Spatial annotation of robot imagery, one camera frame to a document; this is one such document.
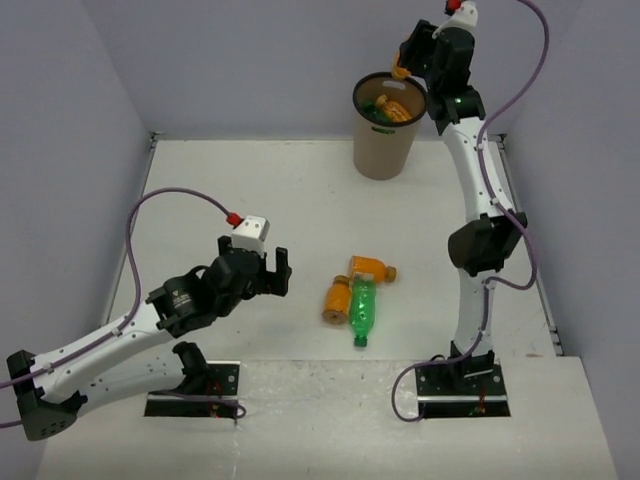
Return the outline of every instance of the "gray wall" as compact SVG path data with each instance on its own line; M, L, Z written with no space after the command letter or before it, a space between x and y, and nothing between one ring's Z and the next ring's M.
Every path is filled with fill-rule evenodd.
M0 3L0 354L96 327L119 266L148 135L82 4ZM4 360L0 378L7 379ZM18 417L11 390L0 421ZM34 478L44 443L0 430L0 477Z
M640 474L639 21L636 1L586 0L507 142L561 339L583 359L621 480Z
M481 0L473 84L493 111L526 81L542 31L515 0ZM538 0L554 46L582 0ZM173 137L351 131L351 89L390 68L444 0L84 0L147 127ZM495 125L506 131L517 110ZM424 133L435 133L424 122Z

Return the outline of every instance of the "trash bin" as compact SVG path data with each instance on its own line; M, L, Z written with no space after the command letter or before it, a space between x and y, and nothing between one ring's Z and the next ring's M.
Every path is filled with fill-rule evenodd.
M400 123L381 122L363 109L366 102L375 102L380 95L400 103L411 119ZM411 150L427 111L427 92L414 79L395 80L389 72L378 72L361 79L353 89L356 109L353 133L353 163L365 177L388 180L398 175Z

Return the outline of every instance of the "green bottle cap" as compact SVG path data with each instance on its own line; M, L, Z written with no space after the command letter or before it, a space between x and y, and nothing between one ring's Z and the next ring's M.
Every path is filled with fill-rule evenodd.
M367 346L367 337L356 336L353 340L353 344L356 347L366 347Z

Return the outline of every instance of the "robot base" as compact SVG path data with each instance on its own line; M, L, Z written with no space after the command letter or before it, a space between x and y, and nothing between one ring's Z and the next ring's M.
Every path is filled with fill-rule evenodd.
M201 388L178 393L188 395L210 395L222 400L238 399L238 380L240 362L207 362L208 378ZM160 392L149 393L144 410L145 417L201 417L201 418L235 418L236 408L208 402L193 402L172 397Z
M509 417L507 391L500 365L491 372L457 378L434 367L416 370L418 411L423 419Z

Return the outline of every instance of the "white tabletop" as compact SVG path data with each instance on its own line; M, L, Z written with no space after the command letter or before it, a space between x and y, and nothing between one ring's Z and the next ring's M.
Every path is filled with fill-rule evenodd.
M441 142L418 142L405 171L382 183L357 174L350 153L349 142L160 143L147 191L195 188L242 215L266 216L269 253L289 249L285 298L255 298L181 339L210 360L242 361L249 415L237 427L144 418L144 396L127 399L50 439L39 480L615 479L580 360L555 356L535 290L499 288L495 297L512 417L407 425L393 416L395 375L410 359L446 353L455 330L458 277L446 245L464 222L462 195ZM228 232L223 216L198 199L151 200L134 234L144 291L210 263ZM346 327L320 317L326 289L352 254L399 272L379 290L363 351ZM504 275L527 278L522 246ZM132 298L125 269L115 317ZM415 411L413 378L399 394L405 413Z
M160 142L146 191L167 186L194 188L241 215L267 217L271 261L276 246L289 249L287 297L255 298L189 335L205 355L397 360L448 352L458 321L459 280L447 239L465 217L444 143L417 142L402 174L377 182L356 172L350 142ZM134 230L144 293L194 265L210 264L216 239L229 231L224 217L200 199L167 194L147 202ZM320 317L327 288L335 275L346 274L354 254L398 269L397 281L378 290L376 326L364 351L353 348L348 328L330 327ZM521 242L503 274L525 281L529 268ZM132 299L127 266L113 316L126 313ZM493 325L500 356L555 355L536 289L498 288Z

